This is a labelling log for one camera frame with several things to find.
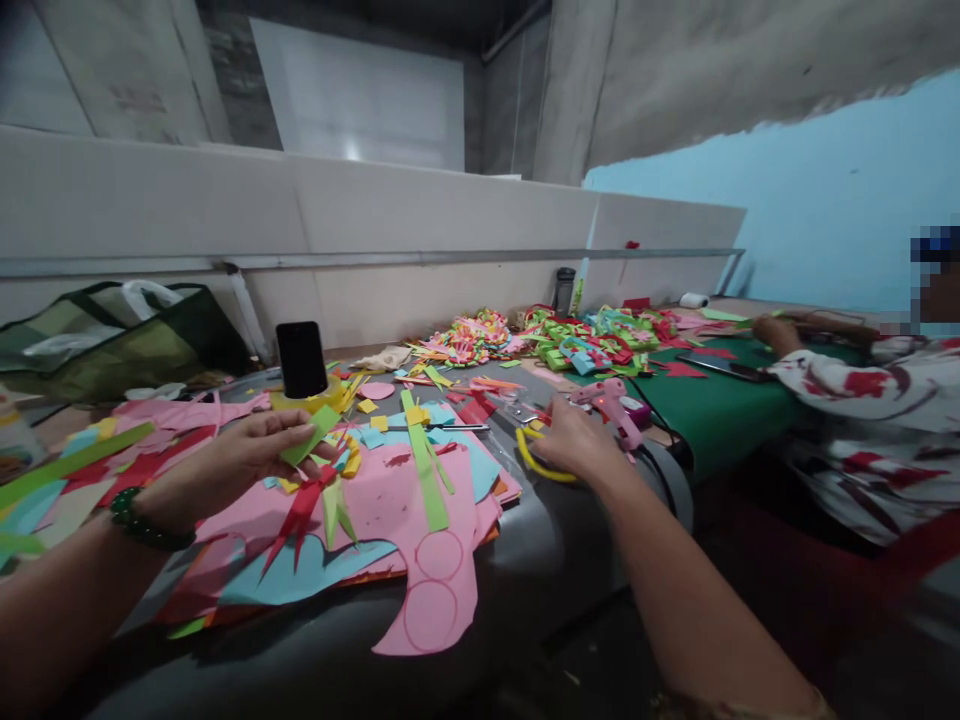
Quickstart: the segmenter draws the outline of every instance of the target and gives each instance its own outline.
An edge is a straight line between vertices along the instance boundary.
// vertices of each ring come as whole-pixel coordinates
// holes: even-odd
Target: person
[[[960,252],[947,240],[918,244],[918,260],[939,266],[921,293],[920,320],[960,321]],[[814,352],[801,332],[839,337],[872,365]],[[812,437],[794,434],[781,455],[827,514],[887,546],[960,507],[960,338],[881,338],[809,313],[758,318],[753,334],[778,358],[769,371],[824,413]]]
[[[599,421],[557,398],[550,412],[552,431],[535,450],[585,480],[609,511],[657,662],[680,698],[662,715],[832,717]],[[284,474],[279,453],[311,436],[308,420],[300,410],[242,420],[140,492],[135,512],[189,533],[253,483]],[[318,472],[312,462],[304,469]],[[56,699],[169,558],[103,513],[0,586],[0,716],[29,716]]]

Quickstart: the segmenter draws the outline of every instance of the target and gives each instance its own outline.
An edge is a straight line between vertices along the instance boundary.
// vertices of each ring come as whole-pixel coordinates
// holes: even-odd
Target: pink glue gun
[[[570,402],[576,405],[593,405],[620,428],[620,447],[636,450],[643,443],[643,435],[627,414],[620,398],[627,394],[623,380],[607,378],[603,382],[585,385],[570,394]]]

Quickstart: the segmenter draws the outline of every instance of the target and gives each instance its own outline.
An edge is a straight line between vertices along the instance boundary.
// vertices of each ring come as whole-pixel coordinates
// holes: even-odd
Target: right hand
[[[550,464],[591,485],[610,476],[611,466],[626,464],[613,435],[598,418],[574,407],[562,395],[553,397],[547,413],[550,432],[531,449]]]

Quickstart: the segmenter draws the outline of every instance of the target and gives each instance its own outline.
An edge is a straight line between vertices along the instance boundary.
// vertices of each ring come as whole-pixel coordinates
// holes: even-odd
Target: smartphone
[[[771,380],[775,379],[772,375],[767,375],[767,373],[762,372],[757,368],[752,368],[749,365],[741,365],[740,363],[733,362],[732,360],[718,358],[713,355],[679,353],[677,355],[677,360],[683,360],[691,365],[701,365],[703,367],[710,368],[711,370],[716,370],[717,372],[733,375],[741,380],[749,380],[750,382],[770,382]]]
[[[277,325],[277,348],[280,350],[284,395],[303,399],[327,389],[320,328],[315,322]]]

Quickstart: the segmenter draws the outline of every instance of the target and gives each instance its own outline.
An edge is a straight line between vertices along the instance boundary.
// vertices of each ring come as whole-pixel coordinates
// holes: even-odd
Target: white spool
[[[680,298],[680,307],[697,309],[706,307],[709,303],[710,298],[699,293],[684,293],[683,297]]]

